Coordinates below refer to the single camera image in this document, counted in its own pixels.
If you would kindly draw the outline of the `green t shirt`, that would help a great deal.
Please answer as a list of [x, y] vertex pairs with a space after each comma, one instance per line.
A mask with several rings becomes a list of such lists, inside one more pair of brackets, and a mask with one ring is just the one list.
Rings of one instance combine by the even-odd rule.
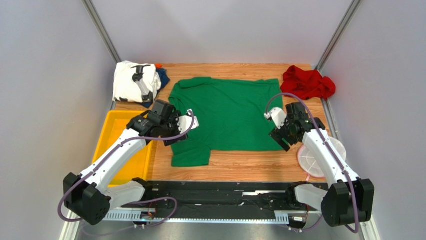
[[269, 100], [279, 94], [278, 79], [183, 79], [168, 98], [182, 113], [192, 110], [199, 126], [188, 139], [171, 146], [173, 167], [206, 166], [212, 151], [280, 151], [269, 136], [275, 125], [264, 117]]

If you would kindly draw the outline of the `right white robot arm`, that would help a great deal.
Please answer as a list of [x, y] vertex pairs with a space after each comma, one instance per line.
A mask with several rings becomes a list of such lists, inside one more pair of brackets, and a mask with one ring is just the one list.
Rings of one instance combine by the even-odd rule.
[[274, 107], [264, 113], [274, 123], [269, 136], [285, 151], [297, 143], [312, 153], [323, 172], [328, 189], [307, 181], [292, 183], [287, 189], [290, 205], [308, 205], [322, 213], [330, 227], [360, 224], [371, 220], [375, 186], [362, 179], [338, 153], [325, 125], [313, 117], [306, 105], [294, 102], [285, 109]]

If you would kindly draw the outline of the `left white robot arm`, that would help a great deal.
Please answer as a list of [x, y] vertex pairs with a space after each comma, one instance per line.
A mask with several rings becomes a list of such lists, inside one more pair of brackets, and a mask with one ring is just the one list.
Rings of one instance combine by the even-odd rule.
[[171, 103], [158, 100], [147, 110], [129, 120], [115, 143], [80, 174], [69, 173], [63, 180], [63, 197], [58, 214], [66, 222], [62, 207], [76, 214], [74, 222], [85, 221], [94, 226], [116, 208], [142, 204], [152, 185], [140, 177], [125, 184], [110, 186], [114, 177], [137, 153], [153, 141], [165, 146], [184, 141], [191, 129], [198, 126], [192, 109], [182, 113]]

